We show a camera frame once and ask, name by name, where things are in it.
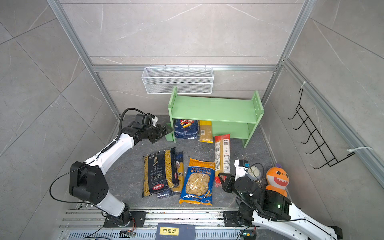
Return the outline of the blue Barilla rigatoni box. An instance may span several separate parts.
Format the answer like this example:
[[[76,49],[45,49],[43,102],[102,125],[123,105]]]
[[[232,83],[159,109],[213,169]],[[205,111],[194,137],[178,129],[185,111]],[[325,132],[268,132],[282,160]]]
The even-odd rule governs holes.
[[[197,120],[176,119],[174,133],[177,139],[197,139],[199,122]]]

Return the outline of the red spaghetti pack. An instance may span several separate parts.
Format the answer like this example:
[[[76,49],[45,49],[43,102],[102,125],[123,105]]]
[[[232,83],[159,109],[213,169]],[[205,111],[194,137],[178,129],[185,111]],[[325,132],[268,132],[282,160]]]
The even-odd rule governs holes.
[[[230,174],[230,134],[215,136],[215,186],[221,186],[219,174]]]

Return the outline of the yellow spaghetti bag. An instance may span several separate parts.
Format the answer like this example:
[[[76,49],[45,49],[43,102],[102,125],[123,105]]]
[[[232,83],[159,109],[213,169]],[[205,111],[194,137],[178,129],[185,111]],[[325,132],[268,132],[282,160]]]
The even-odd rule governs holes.
[[[213,143],[213,129],[211,121],[200,121],[200,139],[202,143]]]

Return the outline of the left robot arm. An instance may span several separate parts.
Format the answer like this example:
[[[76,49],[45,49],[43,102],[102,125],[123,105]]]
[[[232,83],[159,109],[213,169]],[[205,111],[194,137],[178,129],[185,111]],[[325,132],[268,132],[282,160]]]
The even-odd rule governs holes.
[[[80,202],[94,205],[107,215],[128,218],[129,206],[109,190],[105,178],[110,167],[142,140],[155,143],[172,132],[168,125],[158,124],[158,117],[136,108],[127,108],[119,119],[116,137],[102,150],[84,162],[71,165],[69,194]]]

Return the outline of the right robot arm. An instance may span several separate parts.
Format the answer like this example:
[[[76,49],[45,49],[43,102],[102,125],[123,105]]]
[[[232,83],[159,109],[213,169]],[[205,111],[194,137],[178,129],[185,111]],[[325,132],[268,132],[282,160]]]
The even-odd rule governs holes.
[[[291,240],[341,240],[343,231],[314,220],[283,195],[262,189],[248,177],[219,174],[223,190],[236,196],[239,209],[224,211],[227,227],[264,228]]]

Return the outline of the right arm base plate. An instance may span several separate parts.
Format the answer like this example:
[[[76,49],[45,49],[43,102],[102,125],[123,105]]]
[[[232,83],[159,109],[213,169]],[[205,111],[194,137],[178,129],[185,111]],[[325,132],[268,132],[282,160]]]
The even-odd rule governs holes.
[[[226,227],[240,227],[252,225],[253,211],[224,211],[223,217]]]

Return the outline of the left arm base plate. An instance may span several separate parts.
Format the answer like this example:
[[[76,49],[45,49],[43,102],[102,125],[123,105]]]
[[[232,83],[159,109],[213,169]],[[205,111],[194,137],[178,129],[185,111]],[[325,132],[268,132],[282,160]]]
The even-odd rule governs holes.
[[[122,213],[120,217],[114,217],[107,215],[104,227],[105,228],[132,228],[134,225],[136,228],[142,228],[144,226],[147,212],[134,211]]]

